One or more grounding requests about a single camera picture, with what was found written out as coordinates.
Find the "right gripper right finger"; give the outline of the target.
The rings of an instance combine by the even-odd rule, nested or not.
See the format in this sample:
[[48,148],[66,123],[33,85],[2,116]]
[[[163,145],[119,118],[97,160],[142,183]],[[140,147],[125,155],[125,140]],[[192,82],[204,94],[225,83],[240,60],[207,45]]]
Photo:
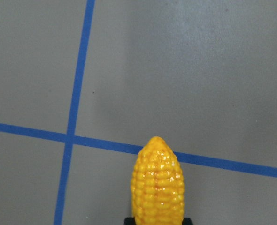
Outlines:
[[189,217],[185,217],[182,221],[182,225],[192,225],[192,220]]

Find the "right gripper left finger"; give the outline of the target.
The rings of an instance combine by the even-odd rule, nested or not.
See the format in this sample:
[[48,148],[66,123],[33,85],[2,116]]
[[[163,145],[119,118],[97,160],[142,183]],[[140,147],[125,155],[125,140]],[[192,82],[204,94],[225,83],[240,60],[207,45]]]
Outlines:
[[126,217],[124,219],[124,225],[135,225],[135,218],[134,217]]

